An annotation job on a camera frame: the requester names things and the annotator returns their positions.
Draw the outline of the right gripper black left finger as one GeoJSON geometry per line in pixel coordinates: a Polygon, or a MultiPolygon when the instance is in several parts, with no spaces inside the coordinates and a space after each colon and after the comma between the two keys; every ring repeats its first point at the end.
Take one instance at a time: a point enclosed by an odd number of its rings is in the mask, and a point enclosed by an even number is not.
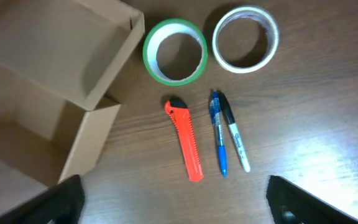
{"type": "Polygon", "coordinates": [[[0,223],[78,223],[84,204],[85,191],[76,174],[0,215],[0,223]]]}

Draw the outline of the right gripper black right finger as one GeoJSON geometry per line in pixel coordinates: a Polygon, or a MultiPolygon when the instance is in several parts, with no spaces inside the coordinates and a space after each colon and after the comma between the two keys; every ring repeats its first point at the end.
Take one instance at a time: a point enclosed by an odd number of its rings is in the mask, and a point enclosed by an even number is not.
{"type": "Polygon", "coordinates": [[[277,175],[269,177],[266,199],[275,223],[358,223],[358,219],[277,175]]]}

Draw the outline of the blue ballpoint pen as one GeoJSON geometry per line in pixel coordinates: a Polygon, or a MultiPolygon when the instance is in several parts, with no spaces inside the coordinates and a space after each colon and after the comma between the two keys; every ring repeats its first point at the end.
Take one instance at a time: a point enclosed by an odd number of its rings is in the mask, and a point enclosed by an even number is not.
{"type": "Polygon", "coordinates": [[[211,122],[214,126],[214,132],[216,135],[219,168],[223,177],[226,178],[227,156],[226,156],[226,148],[224,145],[224,135],[223,135],[223,129],[222,129],[221,117],[220,117],[221,107],[220,107],[218,93],[216,91],[212,93],[212,100],[210,101],[209,104],[209,113],[211,117],[211,122]]]}

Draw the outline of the black white marker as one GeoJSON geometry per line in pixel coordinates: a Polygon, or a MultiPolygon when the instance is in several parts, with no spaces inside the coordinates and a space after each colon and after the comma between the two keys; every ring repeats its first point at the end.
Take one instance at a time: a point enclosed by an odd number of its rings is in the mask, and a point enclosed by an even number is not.
{"type": "Polygon", "coordinates": [[[239,156],[239,161],[241,162],[243,169],[246,172],[250,172],[249,160],[247,158],[246,150],[243,145],[242,138],[241,138],[238,126],[236,124],[236,120],[234,118],[231,106],[223,92],[220,91],[218,93],[218,97],[219,97],[219,102],[220,102],[220,106],[221,106],[221,111],[223,112],[223,116],[224,116],[226,123],[229,127],[229,130],[230,130],[230,133],[232,136],[232,140],[234,142],[234,145],[237,150],[237,154],[239,156]]]}

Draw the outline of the brown cardboard box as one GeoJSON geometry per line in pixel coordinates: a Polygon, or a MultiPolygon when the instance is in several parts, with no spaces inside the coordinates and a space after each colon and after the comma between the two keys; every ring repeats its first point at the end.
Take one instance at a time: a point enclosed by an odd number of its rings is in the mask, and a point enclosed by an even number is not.
{"type": "Polygon", "coordinates": [[[0,214],[95,167],[143,34],[122,1],[0,0],[0,214]]]}

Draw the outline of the orange utility knife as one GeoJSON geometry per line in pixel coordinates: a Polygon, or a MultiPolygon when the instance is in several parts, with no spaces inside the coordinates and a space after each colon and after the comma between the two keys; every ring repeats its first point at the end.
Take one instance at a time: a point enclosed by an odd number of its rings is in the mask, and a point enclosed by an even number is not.
{"type": "Polygon", "coordinates": [[[169,99],[165,103],[164,109],[176,128],[188,178],[191,182],[199,182],[204,175],[190,111],[186,103],[179,98],[169,99]]]}

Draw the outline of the beige masking tape roll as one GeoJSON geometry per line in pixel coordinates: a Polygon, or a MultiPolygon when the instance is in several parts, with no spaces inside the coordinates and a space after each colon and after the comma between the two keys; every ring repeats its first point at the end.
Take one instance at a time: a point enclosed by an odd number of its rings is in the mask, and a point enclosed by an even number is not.
{"type": "Polygon", "coordinates": [[[217,22],[212,50],[217,63],[231,73],[261,69],[273,59],[280,42],[278,24],[259,6],[231,9],[217,22]]]}

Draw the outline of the green tape roll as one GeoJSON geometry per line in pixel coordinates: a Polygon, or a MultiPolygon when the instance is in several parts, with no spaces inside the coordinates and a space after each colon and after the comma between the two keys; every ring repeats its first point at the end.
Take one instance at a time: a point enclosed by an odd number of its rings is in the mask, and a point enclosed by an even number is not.
{"type": "Polygon", "coordinates": [[[167,19],[150,30],[142,55],[147,71],[158,82],[180,86],[204,72],[208,48],[204,35],[193,23],[167,19]]]}

